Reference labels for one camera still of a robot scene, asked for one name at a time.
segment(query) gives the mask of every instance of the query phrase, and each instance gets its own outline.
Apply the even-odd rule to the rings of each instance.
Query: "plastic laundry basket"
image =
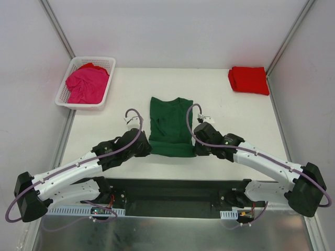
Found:
[[[99,104],[68,104],[68,98],[70,96],[70,91],[68,90],[65,81],[66,79],[76,71],[79,67],[87,63],[93,63],[94,65],[101,66],[105,68],[109,74],[108,83],[104,93],[103,100]],[[62,84],[59,87],[58,93],[56,95],[55,103],[59,106],[66,106],[73,110],[103,110],[105,108],[105,101],[107,92],[109,89],[111,77],[113,76],[113,71],[115,68],[115,59],[108,58],[106,56],[76,56],[70,62],[68,70],[65,73]]]

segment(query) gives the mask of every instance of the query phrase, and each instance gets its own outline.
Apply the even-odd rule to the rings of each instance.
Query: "black joint housing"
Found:
[[[121,149],[135,138],[138,131],[138,129],[133,128],[125,132],[122,137],[101,142],[97,146],[93,147],[92,152],[94,152],[97,156],[100,156]],[[122,162],[127,161],[131,157],[145,157],[151,153],[151,150],[152,147],[147,140],[145,132],[141,131],[139,137],[132,145],[120,153],[99,158],[98,164],[100,164],[103,171],[105,171],[112,167],[120,166]]]
[[[321,172],[316,165],[307,163],[306,166],[302,166],[302,169],[304,174],[317,182],[324,190],[327,189]],[[300,175],[292,192],[289,191],[284,196],[288,200],[289,206],[297,213],[306,217],[313,217],[319,207],[323,193],[309,180]]]
[[[31,178],[32,176],[28,172],[24,172],[17,177],[14,189],[15,197],[32,185]],[[31,222],[42,217],[48,212],[48,206],[51,203],[51,199],[41,201],[34,189],[29,190],[17,201],[22,221]]]
[[[194,134],[201,141],[213,145],[238,146],[241,142],[244,142],[243,138],[232,133],[222,136],[220,132],[215,130],[215,128],[207,122],[198,125],[194,129]],[[234,162],[233,155],[237,153],[237,150],[233,148],[207,147],[198,142],[195,143],[194,148],[195,154],[198,156],[208,156],[209,154],[213,154],[220,159],[227,159],[231,162]]]

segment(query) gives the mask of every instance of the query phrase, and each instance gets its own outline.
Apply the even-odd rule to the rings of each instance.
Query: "white table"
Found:
[[[256,147],[286,159],[282,139],[269,96],[235,93],[228,70],[206,69],[115,69],[104,111],[77,111],[62,165],[90,151],[101,141],[123,135],[125,111],[136,108],[150,135],[150,98],[164,101],[191,99],[212,116],[222,135],[234,133]],[[193,128],[198,124],[193,110]],[[214,156],[170,158],[150,155],[132,158],[104,172],[107,178],[271,180],[249,168]]]

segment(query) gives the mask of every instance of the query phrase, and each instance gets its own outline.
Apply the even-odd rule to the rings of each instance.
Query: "green cloth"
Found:
[[[149,143],[152,146],[152,154],[168,157],[195,157],[192,136],[186,125],[186,112],[192,104],[192,100],[184,98],[177,98],[173,101],[151,98]],[[192,118],[191,111],[188,119],[191,128]]]

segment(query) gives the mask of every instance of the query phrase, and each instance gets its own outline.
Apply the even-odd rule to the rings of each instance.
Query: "gray floor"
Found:
[[[44,225],[56,229],[76,219],[45,216]],[[84,219],[55,233],[39,230],[34,250],[312,250],[304,219],[292,212],[266,211],[253,226],[236,230],[223,224],[234,226],[236,221],[119,217],[111,223],[93,223]]]

